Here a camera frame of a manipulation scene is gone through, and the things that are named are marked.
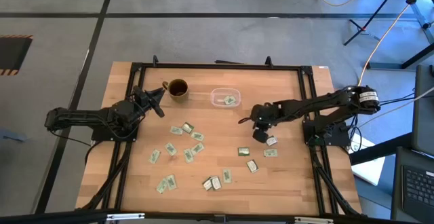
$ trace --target gray floor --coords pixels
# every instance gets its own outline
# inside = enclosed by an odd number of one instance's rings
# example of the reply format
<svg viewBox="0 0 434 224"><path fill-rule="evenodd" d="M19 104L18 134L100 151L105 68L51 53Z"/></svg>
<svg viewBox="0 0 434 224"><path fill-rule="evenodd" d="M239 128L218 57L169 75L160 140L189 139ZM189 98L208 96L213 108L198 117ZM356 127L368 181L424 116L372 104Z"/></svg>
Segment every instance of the gray floor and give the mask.
<svg viewBox="0 0 434 224"><path fill-rule="evenodd" d="M344 0L330 0L335 3ZM382 0L356 0L330 7L317 0L111 0L109 12L287 12L372 13ZM0 0L0 12L99 12L103 0ZM382 13L399 13L405 0L390 0ZM418 2L428 20L433 4ZM366 20L357 20L363 24ZM369 31L381 36L393 20L375 20ZM33 211L56 139L43 127L45 114L66 107L71 98L95 19L0 18L0 34L34 35L20 73L0 76L0 127L25 133L24 143L0 142L0 216ZM271 56L275 64L329 66L335 88L357 83L361 66L376 45L359 36L347 20L330 19L106 19L79 104L98 109L113 61L214 62L250 64ZM399 21L373 61L403 62L428 45L419 23ZM368 71L363 84L381 100L405 96L414 87L413 72ZM387 111L395 105L383 107ZM367 120L361 117L360 123ZM412 106L362 128L380 143L411 130ZM89 141L90 131L74 128L71 137ZM70 142L47 211L72 210L84 168L86 148ZM370 209L363 204L363 210Z"/></svg>

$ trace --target wooden table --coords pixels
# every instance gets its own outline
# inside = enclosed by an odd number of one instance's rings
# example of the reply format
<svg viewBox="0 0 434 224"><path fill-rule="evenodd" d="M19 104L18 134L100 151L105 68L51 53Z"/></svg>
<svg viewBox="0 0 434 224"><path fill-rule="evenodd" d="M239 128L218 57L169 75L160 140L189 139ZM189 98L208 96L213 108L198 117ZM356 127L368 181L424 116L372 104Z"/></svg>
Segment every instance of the wooden table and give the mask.
<svg viewBox="0 0 434 224"><path fill-rule="evenodd" d="M114 62L108 79L103 107L125 96L130 62ZM333 92L327 67L313 67L318 95ZM161 87L162 81L182 78L190 89L189 100L179 105L164 94L161 108L165 117L153 111L139 127L132 145L131 158L122 199L122 210L142 212L225 213L225 214L318 214L317 198L309 150L304 144L301 119L281 123L269 130L279 142L272 147L252 138L252 123L238 125L248 117L255 104L285 99L301 99L295 71L253 71L223 69L146 69L144 89ZM214 88L235 88L241 92L241 104L234 109L219 109L210 102ZM205 150L187 164L183 150L198 142L188 134L170 133L170 126L188 122L205 136ZM164 145L171 142L178 153L171 157ZM114 142L103 142L89 155L77 199L77 207L87 204L107 178ZM250 156L240 157L238 147L249 147ZM263 150L275 148L279 157L264 157ZM148 162L153 149L161 155L156 164ZM328 147L334 183L351 206L361 212L348 155L338 147ZM246 162L255 159L259 171L250 173ZM222 183L218 191L206 191L202 182L209 176L222 179L222 169L232 171L232 183ZM159 194L160 180L175 174L178 188ZM113 206L117 184L113 186ZM330 201L323 184L326 210Z"/></svg>

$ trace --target black robotic arm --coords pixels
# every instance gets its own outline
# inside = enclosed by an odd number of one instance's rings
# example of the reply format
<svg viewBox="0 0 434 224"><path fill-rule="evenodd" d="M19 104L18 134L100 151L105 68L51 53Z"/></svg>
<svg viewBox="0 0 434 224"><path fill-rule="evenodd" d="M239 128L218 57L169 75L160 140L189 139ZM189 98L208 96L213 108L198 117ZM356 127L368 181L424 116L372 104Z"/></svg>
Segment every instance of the black robotic arm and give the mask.
<svg viewBox="0 0 434 224"><path fill-rule="evenodd" d="M48 112L45 127L53 132L71 126L89 126L94 130L92 140L128 141L148 110L154 109L159 117L164 117L159 106L164 92L163 88L147 92L134 86L130 96L110 108L94 111L56 108Z"/></svg>
<svg viewBox="0 0 434 224"><path fill-rule="evenodd" d="M304 120L304 138L310 145L315 145L315 138L325 141L333 136L333 131L348 131L344 121L357 114L371 115L380 110L377 93L374 89L350 86L317 98L306 100L282 100L255 105L249 117L241 119L241 124L248 120L254 122L253 137L265 143L268 139L266 131L281 122L290 122L305 114L323 109L338 108L329 115L318 115L314 120Z"/></svg>

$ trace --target brown mug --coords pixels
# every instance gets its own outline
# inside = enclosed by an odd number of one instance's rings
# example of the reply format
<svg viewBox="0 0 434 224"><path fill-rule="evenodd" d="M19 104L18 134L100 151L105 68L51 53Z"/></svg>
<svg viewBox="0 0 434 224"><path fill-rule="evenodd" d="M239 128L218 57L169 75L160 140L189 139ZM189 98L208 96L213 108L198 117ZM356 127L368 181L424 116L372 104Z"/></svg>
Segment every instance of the brown mug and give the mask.
<svg viewBox="0 0 434 224"><path fill-rule="evenodd" d="M175 79L171 82L163 81L163 88L176 102L184 102L189 98L189 86L183 79Z"/></svg>

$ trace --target plastic container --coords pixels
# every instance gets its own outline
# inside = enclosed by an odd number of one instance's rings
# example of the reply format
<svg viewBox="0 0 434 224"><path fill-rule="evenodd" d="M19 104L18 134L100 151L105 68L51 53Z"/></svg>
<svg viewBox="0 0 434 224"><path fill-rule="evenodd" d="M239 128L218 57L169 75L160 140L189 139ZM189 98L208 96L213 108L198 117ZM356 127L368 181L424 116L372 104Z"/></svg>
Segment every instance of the plastic container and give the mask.
<svg viewBox="0 0 434 224"><path fill-rule="evenodd" d="M235 102L227 105L224 102L224 98L227 96L234 96ZM241 103L241 94L239 93L239 90L232 88L216 88L211 92L211 103L215 107L234 108Z"/></svg>

